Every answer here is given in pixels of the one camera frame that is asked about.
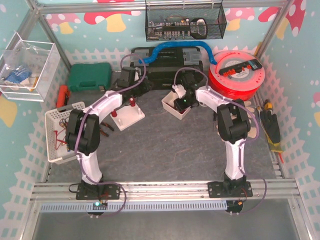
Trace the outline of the white peg fixture board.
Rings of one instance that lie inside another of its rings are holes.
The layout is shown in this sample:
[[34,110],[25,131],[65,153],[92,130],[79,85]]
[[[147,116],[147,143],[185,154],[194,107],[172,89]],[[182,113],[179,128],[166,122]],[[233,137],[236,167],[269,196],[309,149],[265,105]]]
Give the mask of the white peg fixture board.
[[117,117],[112,117],[111,114],[110,117],[120,131],[127,129],[145,118],[144,112],[137,104],[135,104],[134,107],[130,105],[123,106],[122,108],[117,109],[116,112]]

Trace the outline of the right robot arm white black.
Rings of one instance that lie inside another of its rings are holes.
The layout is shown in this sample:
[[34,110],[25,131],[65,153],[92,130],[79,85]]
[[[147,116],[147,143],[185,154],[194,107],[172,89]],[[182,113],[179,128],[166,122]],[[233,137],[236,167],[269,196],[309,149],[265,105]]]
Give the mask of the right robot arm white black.
[[176,73],[172,90],[177,94],[173,107],[183,112],[195,103],[204,104],[216,114],[218,133],[226,147],[224,182],[240,185],[246,181],[242,168],[244,144],[251,129],[244,102],[231,100],[214,91],[210,86],[200,86],[191,71]]

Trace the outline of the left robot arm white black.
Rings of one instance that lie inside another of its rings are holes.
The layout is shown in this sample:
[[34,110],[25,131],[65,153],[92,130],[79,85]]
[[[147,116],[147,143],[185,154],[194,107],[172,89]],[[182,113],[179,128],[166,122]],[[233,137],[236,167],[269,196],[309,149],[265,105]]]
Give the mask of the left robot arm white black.
[[82,172],[82,180],[91,185],[102,185],[97,149],[100,144],[100,123],[123,102],[123,93],[140,85],[144,73],[135,84],[118,91],[108,90],[96,102],[84,109],[73,109],[69,114],[65,140],[74,151]]

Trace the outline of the white rectangular parts tray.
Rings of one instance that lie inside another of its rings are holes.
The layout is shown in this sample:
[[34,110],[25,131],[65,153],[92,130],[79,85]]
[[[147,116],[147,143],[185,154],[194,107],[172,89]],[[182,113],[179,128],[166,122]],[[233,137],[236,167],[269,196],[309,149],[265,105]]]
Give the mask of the white rectangular parts tray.
[[170,113],[171,115],[173,115],[174,117],[176,117],[179,120],[182,120],[191,110],[190,107],[188,107],[186,110],[180,112],[177,109],[174,108],[174,100],[178,99],[178,95],[173,92],[170,91],[162,100],[162,106],[163,108]]

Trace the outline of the green plastic tool case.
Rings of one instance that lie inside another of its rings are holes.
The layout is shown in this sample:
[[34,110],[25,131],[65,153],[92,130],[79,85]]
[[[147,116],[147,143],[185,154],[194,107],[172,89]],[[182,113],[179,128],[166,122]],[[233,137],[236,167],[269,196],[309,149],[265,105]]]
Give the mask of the green plastic tool case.
[[112,67],[108,62],[78,63],[71,66],[67,87],[71,92],[107,90],[111,78]]

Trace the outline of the red filament spool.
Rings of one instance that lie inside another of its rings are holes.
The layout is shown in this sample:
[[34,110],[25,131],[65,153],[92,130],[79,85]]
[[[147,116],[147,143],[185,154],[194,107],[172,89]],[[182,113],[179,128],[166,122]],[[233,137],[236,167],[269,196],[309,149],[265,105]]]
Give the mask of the red filament spool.
[[265,80],[264,67],[256,71],[246,69],[228,77],[219,74],[220,69],[257,59],[250,53],[240,50],[225,50],[217,53],[214,57],[217,64],[212,64],[209,67],[208,85],[227,98],[247,101],[255,95]]

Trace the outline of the upper beige work glove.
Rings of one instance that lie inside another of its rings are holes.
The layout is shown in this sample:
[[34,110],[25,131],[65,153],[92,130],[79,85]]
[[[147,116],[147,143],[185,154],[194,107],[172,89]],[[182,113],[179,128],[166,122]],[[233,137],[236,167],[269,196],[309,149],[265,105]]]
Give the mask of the upper beige work glove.
[[255,117],[256,108],[255,108],[254,103],[250,100],[247,100],[247,101],[244,101],[244,106],[246,108],[246,113],[247,113],[248,117],[249,118]]

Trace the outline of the beige work glove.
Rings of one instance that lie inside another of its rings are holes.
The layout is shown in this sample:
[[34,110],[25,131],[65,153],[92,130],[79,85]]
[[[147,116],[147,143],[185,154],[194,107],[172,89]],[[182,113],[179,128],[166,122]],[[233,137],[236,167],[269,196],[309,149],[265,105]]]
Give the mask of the beige work glove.
[[246,108],[246,113],[247,113],[248,117],[249,118],[255,117],[256,108],[255,108],[254,103],[250,100],[247,100],[247,101],[244,101],[244,106]]
[[254,139],[257,136],[257,128],[252,126],[250,131],[247,133],[247,136],[251,139]]

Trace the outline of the lower beige work glove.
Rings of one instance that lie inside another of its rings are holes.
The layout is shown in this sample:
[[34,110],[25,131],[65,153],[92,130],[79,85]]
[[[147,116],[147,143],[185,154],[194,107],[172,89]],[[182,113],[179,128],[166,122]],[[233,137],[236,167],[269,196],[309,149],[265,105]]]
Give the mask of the lower beige work glove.
[[251,139],[254,139],[257,136],[257,128],[252,126],[250,131],[247,133],[247,136]]

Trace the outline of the black red terminal strip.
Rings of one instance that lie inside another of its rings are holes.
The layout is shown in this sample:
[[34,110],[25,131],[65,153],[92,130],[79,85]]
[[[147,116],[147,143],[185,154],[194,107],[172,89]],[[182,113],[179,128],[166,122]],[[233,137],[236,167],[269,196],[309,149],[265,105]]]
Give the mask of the black red terminal strip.
[[231,65],[225,68],[222,68],[218,71],[221,76],[228,77],[234,74],[241,73],[246,69],[256,71],[262,68],[262,64],[257,59],[251,59],[248,61],[244,61],[235,65]]

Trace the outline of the black yellow rubber glove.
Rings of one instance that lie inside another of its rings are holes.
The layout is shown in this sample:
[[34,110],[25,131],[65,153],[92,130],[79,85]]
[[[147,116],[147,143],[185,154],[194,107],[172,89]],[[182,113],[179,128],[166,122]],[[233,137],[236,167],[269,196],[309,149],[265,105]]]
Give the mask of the black yellow rubber glove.
[[270,151],[282,153],[281,133],[277,115],[271,110],[262,110],[259,113],[259,117]]

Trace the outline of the white perforated plastic basket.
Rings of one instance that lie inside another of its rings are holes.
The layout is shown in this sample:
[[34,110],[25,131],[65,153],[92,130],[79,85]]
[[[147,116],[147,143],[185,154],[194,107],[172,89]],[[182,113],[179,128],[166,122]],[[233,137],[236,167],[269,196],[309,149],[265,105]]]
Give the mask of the white perforated plastic basket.
[[69,149],[66,142],[66,128],[71,111],[84,108],[85,103],[79,101],[45,113],[47,160],[49,163],[60,165],[76,159],[74,151]]

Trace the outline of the red handled pliers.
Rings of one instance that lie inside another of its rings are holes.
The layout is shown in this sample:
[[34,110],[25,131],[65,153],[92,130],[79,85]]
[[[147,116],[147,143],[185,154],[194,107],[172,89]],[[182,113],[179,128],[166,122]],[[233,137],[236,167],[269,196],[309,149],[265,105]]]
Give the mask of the red handled pliers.
[[111,125],[107,124],[106,122],[101,122],[99,125],[100,134],[105,137],[109,137],[108,131],[114,132],[115,129]]

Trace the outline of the orange handled tool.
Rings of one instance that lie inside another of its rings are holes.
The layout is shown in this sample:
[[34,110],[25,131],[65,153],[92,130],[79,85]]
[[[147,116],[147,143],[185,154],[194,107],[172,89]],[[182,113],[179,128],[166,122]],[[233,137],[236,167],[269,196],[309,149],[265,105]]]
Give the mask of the orange handled tool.
[[56,101],[56,108],[64,107],[68,104],[68,100],[70,98],[70,91],[67,85],[61,85],[59,87],[57,101]]

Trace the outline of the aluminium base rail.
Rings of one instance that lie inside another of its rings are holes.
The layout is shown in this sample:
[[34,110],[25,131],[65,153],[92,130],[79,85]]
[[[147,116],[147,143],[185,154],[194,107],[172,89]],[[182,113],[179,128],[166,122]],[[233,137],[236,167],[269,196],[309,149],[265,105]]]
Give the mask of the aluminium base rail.
[[[246,192],[241,192],[248,200],[291,199],[299,198],[300,192],[295,179],[267,179],[264,184],[261,179],[250,179],[251,186]],[[208,186],[208,181],[151,181],[122,182],[129,201],[189,201],[210,200],[214,188]],[[76,200],[76,186],[71,183],[37,183],[33,187],[30,199],[32,201],[71,202]]]

